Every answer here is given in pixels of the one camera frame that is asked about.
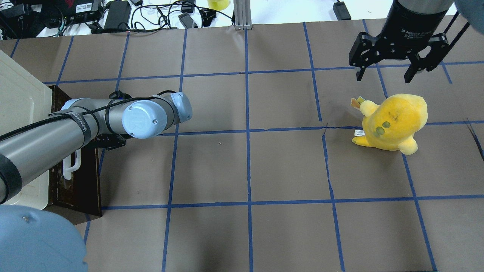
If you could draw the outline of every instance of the blue tape line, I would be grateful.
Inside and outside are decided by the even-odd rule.
[[[457,64],[476,64],[484,63],[484,61],[467,61],[467,62],[446,62],[445,65],[457,65]],[[408,64],[387,64],[379,65],[380,68],[393,68],[393,67],[409,67]],[[328,70],[349,70],[354,69],[354,67],[322,67],[314,68],[314,71],[328,71]],[[229,72],[229,73],[212,73],[212,74],[190,74],[183,75],[183,77],[197,77],[197,76],[228,76],[228,75],[241,75],[241,74],[271,74],[271,73],[290,73],[290,72],[308,72],[311,69],[291,69],[291,70],[266,70],[266,71],[247,71],[247,72]],[[63,80],[63,81],[48,81],[43,82],[44,84],[53,83],[81,83],[81,82],[98,82],[98,81],[116,81],[116,80],[137,80],[137,79],[156,79],[156,78],[173,78],[180,77],[180,75],[167,75],[167,76],[132,76],[132,77],[121,77],[121,78],[99,78],[99,79],[80,79],[80,80]]]
[[[137,79],[156,79],[156,78],[173,78],[180,77],[180,75],[168,75],[168,76],[131,76],[122,77],[120,80],[137,80]]]
[[[129,43],[129,32],[126,34],[126,42],[124,44],[124,50],[122,52],[120,71],[118,73],[118,80],[116,81],[116,88],[114,89],[114,91],[117,91],[119,89],[119,86],[120,86],[122,68],[124,66],[124,59],[126,58],[126,51],[128,50],[128,43]]]
[[[208,73],[208,74],[190,74],[183,75],[184,77],[195,77],[195,76],[230,76],[230,75],[243,75],[245,72],[227,72],[227,73]]]
[[[428,240],[427,230],[425,229],[424,218],[423,218],[422,212],[420,210],[420,205],[419,205],[419,201],[418,201],[418,198],[417,198],[417,193],[415,192],[415,187],[413,186],[412,175],[410,174],[410,168],[408,166],[407,157],[404,154],[402,154],[402,158],[403,158],[403,163],[405,165],[405,171],[407,172],[408,182],[409,182],[410,188],[412,190],[413,201],[415,203],[415,208],[417,210],[417,215],[419,217],[420,227],[422,229],[422,234],[424,235],[423,239],[425,240],[425,245],[427,247],[428,256],[430,258],[430,264],[432,265],[432,270],[437,271],[437,266],[436,266],[435,260],[434,260],[434,254],[432,253],[432,248],[430,247],[430,241]]]
[[[245,50],[245,133],[247,141],[247,226],[249,236],[249,272],[254,271],[254,254],[252,245],[252,189],[250,186],[250,119],[249,119],[249,43],[247,29],[244,30]]]
[[[180,69],[180,89],[182,91],[183,88],[183,71],[185,68],[185,51],[186,51],[186,36],[187,36],[187,29],[185,29],[185,34],[183,36],[183,52],[181,53],[181,69]],[[178,147],[178,134],[179,134],[179,125],[176,125],[175,129],[175,140],[173,142],[173,157],[171,160],[171,176],[170,176],[170,190],[168,194],[168,207],[166,211],[166,226],[165,226],[165,242],[163,245],[163,261],[161,266],[161,271],[166,271],[166,256],[168,254],[168,238],[169,238],[169,231],[170,231],[170,219],[171,219],[171,203],[173,199],[173,184],[175,180],[175,163],[177,158],[177,147]]]
[[[461,65],[461,64],[484,64],[484,61],[457,61],[457,62],[446,62],[445,65]]]
[[[333,206],[333,220],[334,220],[334,230],[336,232],[336,244],[338,245],[338,255],[339,255],[339,264],[341,266],[341,271],[345,271],[345,261],[343,258],[343,247],[341,246],[341,235],[339,233],[339,223],[338,223],[338,214],[336,212],[336,201],[334,199],[334,191],[333,187],[331,186],[331,179],[330,179],[330,168],[328,166],[328,148],[326,146],[326,136],[323,134],[321,137],[323,142],[323,150],[324,150],[324,162],[326,164],[326,175],[328,178],[328,186],[330,190],[330,197],[331,203]]]
[[[59,84],[65,83],[84,83],[84,82],[98,82],[98,81],[116,81],[117,78],[99,78],[99,79],[80,79],[80,80],[62,80],[58,81]]]
[[[385,82],[383,81],[383,76],[381,75],[381,70],[378,63],[376,64],[376,67],[377,67],[378,77],[380,78],[381,88],[383,89],[383,94],[385,95],[385,98],[388,98],[387,88],[385,87]]]
[[[249,72],[249,41],[247,29],[244,30],[244,51],[245,51],[245,73]]]
[[[204,135],[204,134],[225,134],[225,133],[246,133],[246,130],[215,130],[215,131],[195,131],[180,132],[178,135]]]
[[[127,206],[104,206],[102,210],[136,210],[136,209],[163,209],[168,208],[167,204],[159,205],[127,205]]]
[[[378,198],[344,198],[335,199],[336,203],[355,203],[355,202],[392,202],[392,201],[409,201],[413,197],[378,197]]]
[[[67,52],[65,53],[64,62],[62,63],[62,67],[60,68],[59,77],[57,78],[56,85],[59,85],[59,83],[61,81],[60,78],[62,77],[62,73],[64,73],[65,64],[67,62],[67,57],[69,57],[69,53],[71,52],[71,47],[72,47],[73,41],[74,41],[74,36],[71,36],[71,41],[69,43],[69,47],[67,48]]]
[[[180,89],[179,91],[182,91],[182,86],[183,86],[183,77],[185,76],[183,74],[185,70],[185,51],[186,51],[186,36],[187,36],[188,30],[185,29],[185,34],[183,36],[183,51],[181,53],[181,71],[180,71]]]
[[[366,33],[368,33],[368,27],[367,27],[367,25],[366,25],[366,21],[365,21],[365,19],[363,19],[363,20],[362,20],[362,22],[363,22],[364,31],[365,31]]]
[[[447,77],[447,80],[449,81],[449,84],[452,84],[452,79],[451,76],[449,75],[449,72],[447,71],[447,67],[445,67],[444,61],[440,63],[442,65],[442,68],[444,69],[445,76]]]
[[[89,214],[85,213],[86,216],[86,230],[84,231],[84,244],[87,244],[88,242],[88,235],[89,235],[89,228],[91,227],[91,218],[89,217]]]
[[[171,202],[173,199],[173,184],[175,180],[175,163],[177,158],[177,145],[178,145],[178,125],[176,125],[175,131],[175,141],[173,142],[173,157],[171,160],[171,176],[170,176],[170,190],[168,194],[168,205],[166,212],[166,225],[165,225],[165,242],[163,245],[163,261],[161,270],[164,272],[166,270],[166,255],[168,250],[168,234],[170,231],[170,219],[171,219]]]
[[[355,69],[354,67],[323,67],[323,68],[314,68],[315,71],[326,71],[326,70],[350,70]]]
[[[313,88],[314,97],[316,99],[316,109],[318,110],[319,121],[322,122],[323,120],[321,118],[321,108],[319,106],[318,86],[316,85],[316,75],[314,73],[313,54],[311,53],[311,44],[309,43],[309,35],[307,34],[306,22],[303,22],[302,26],[304,28],[304,35],[306,36],[307,52],[309,53],[309,63],[311,64],[311,75],[313,76]]]
[[[17,39],[17,41],[15,42],[14,48],[12,49],[12,52],[10,54],[10,58],[13,58],[14,57],[15,50],[17,50],[17,45],[18,45],[18,42],[19,41],[20,41],[20,39]]]
[[[101,152],[101,156],[99,157],[99,167],[98,167],[98,173],[99,176],[101,175],[101,169],[103,168],[103,161],[104,161],[104,153],[106,149],[103,148],[103,151]]]
[[[285,69],[285,70],[262,70],[247,71],[249,74],[272,74],[272,73],[291,73],[291,72],[309,72],[311,69]]]
[[[331,199],[308,199],[308,200],[269,200],[252,201],[252,205],[287,205],[287,204],[321,204],[332,203]]]
[[[484,195],[460,195],[460,196],[418,196],[418,200],[444,200],[444,199],[473,199],[484,198]]]
[[[242,202],[212,202],[212,203],[189,203],[189,204],[171,204],[172,208],[194,208],[194,207],[224,207],[224,206],[246,206],[247,201]]]
[[[252,206],[247,206],[248,210],[248,227],[249,227],[249,272],[254,272],[254,250],[252,243]]]
[[[479,199],[484,195],[452,195],[452,196],[418,196],[418,200],[446,200],[446,199]],[[377,197],[377,198],[342,198],[342,199],[302,199],[302,200],[267,200],[251,201],[251,206],[264,205],[297,205],[297,204],[324,204],[324,203],[358,203],[358,202],[396,202],[412,201],[408,197]],[[153,205],[126,205],[126,206],[103,206],[102,210],[133,210],[133,209],[164,209],[168,208],[194,208],[194,207],[225,207],[225,206],[247,206],[248,201],[239,202],[210,202],[210,203],[186,203],[186,204],[153,204]]]
[[[482,124],[484,120],[475,120],[475,121],[452,121],[452,122],[433,122],[433,123],[426,123],[425,125],[429,126],[436,126],[436,125],[463,125],[463,124]]]
[[[409,66],[410,64],[386,64],[386,65],[380,65],[380,68],[409,67]]]

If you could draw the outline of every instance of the stuffed animal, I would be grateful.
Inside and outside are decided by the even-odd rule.
[[[405,155],[417,151],[413,139],[427,122],[427,103],[413,94],[396,94],[377,105],[362,97],[351,99],[351,105],[363,113],[365,136],[353,138],[360,146],[376,147],[383,150],[400,150]]]

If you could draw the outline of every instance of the sticker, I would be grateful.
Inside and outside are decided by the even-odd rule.
[[[80,4],[76,6],[76,13],[91,11],[92,3]]]
[[[359,129],[355,129],[355,136],[364,136],[364,131],[359,130]]]

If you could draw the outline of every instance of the plush toy ear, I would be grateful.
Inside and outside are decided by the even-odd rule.
[[[373,101],[365,100],[360,105],[360,111],[363,113],[363,115],[368,117],[372,115],[378,107],[379,105],[375,104]]]

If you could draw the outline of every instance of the electronic device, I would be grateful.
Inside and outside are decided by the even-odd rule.
[[[66,18],[65,24],[82,23],[99,20],[103,12],[102,0],[53,0],[43,4],[40,11],[47,28],[59,27],[62,16]]]
[[[344,2],[338,1],[334,3],[333,11],[338,21],[351,20],[351,15],[349,15],[348,8],[346,8],[346,5]]]
[[[183,13],[193,13],[193,8],[194,8],[194,5],[195,5],[195,0],[184,0],[184,2],[188,3],[188,4],[182,4],[181,6],[181,12]]]
[[[188,13],[182,13],[178,15],[178,18],[180,19],[181,24],[186,28],[186,29],[196,29],[198,28],[198,25],[195,23],[195,21],[190,17]]]
[[[131,3],[133,3],[133,5],[135,6],[140,6],[143,4],[143,0],[129,0],[131,1]]]
[[[34,21],[30,5],[20,4],[0,11],[0,28],[4,37],[12,39],[31,38],[29,29]]]
[[[202,26],[209,27],[213,19],[217,17],[217,12],[215,10],[201,10],[200,15],[202,16]]]
[[[449,53],[470,24],[484,33],[483,0],[456,0],[457,10],[468,20],[455,39],[449,44],[446,32],[459,12],[443,33],[434,35],[454,0],[393,0],[387,21],[377,36],[360,32],[349,52],[349,64],[357,70],[360,81],[366,67],[383,59],[410,60],[404,75],[406,83],[423,71],[434,70]],[[419,52],[427,47],[430,52],[421,57]]]
[[[106,22],[104,23],[104,29],[126,30],[128,27],[129,14],[131,13],[131,5],[128,1],[111,1],[108,4],[109,9]]]

